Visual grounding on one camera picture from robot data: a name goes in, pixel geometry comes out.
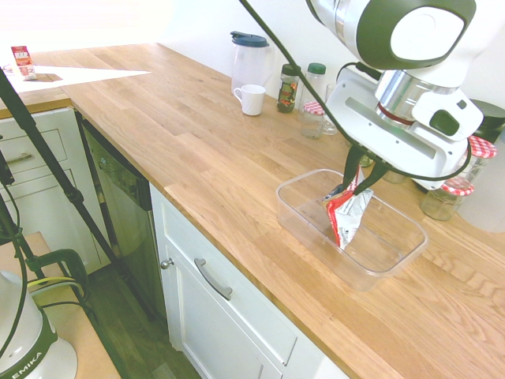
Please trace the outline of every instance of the cabinet knob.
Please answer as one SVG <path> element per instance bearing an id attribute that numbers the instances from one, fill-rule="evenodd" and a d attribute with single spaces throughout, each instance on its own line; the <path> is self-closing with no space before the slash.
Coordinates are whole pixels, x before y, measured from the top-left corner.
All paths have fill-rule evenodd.
<path id="1" fill-rule="evenodd" d="M 168 261 L 163 261 L 159 264 L 159 267 L 161 267 L 163 270 L 166 270 L 167 268 L 170 267 L 170 265 L 173 265 L 174 261 L 172 261 L 172 258 L 168 258 Z"/>

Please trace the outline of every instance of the white mug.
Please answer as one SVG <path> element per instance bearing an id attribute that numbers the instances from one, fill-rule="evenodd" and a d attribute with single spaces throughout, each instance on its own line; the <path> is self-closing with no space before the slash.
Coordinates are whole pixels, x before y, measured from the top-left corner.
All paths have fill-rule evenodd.
<path id="1" fill-rule="evenodd" d="M 241 88 L 234 89 L 234 95 L 242 104 L 242 112 L 248 116 L 257 116 L 261 113 L 266 91 L 260 85 L 246 84 L 242 85 Z"/>

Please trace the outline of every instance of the green lid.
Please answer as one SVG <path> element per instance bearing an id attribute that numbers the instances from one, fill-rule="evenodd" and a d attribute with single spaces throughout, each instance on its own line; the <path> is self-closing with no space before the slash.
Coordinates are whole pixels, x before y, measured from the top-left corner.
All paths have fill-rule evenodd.
<path id="1" fill-rule="evenodd" d="M 322 63 L 311 63 L 309 64 L 308 71 L 310 73 L 318 73 L 319 75 L 324 75 L 326 73 L 326 66 Z"/>
<path id="2" fill-rule="evenodd" d="M 290 65 L 289 63 L 285 64 L 285 65 L 282 65 L 282 73 L 284 75 L 290 75 L 292 77 L 297 77 L 298 76 L 298 73 L 300 72 L 301 70 L 301 67 L 300 66 L 297 66 L 297 68 L 295 69 L 292 65 Z"/>

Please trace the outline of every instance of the white wall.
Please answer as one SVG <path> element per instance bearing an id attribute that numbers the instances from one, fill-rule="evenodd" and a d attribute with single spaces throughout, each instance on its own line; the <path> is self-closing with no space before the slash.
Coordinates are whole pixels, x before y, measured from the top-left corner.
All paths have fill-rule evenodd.
<path id="1" fill-rule="evenodd" d="M 155 42 L 171 0 L 3 0 L 0 63 L 9 47 L 30 52 Z"/>
<path id="2" fill-rule="evenodd" d="M 328 67 L 327 81 L 355 57 L 310 13 L 305 0 L 249 0 L 297 63 L 306 69 L 310 62 Z M 265 36 L 238 0 L 174 0 L 174 19 L 160 40 L 169 48 L 231 75 L 230 32 L 238 30 Z M 277 51 L 274 75 L 267 93 L 278 94 L 281 65 Z M 491 47 L 473 64 L 462 86 L 469 98 L 482 99 L 505 108 L 505 29 Z"/>

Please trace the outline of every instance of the water jug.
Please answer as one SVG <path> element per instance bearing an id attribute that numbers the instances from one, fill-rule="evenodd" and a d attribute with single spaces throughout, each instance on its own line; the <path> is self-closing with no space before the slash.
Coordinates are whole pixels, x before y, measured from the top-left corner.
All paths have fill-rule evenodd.
<path id="1" fill-rule="evenodd" d="M 262 36 L 231 32 L 234 43 L 234 65 L 231 91 L 246 84 L 265 86 L 274 65 L 274 51 Z"/>

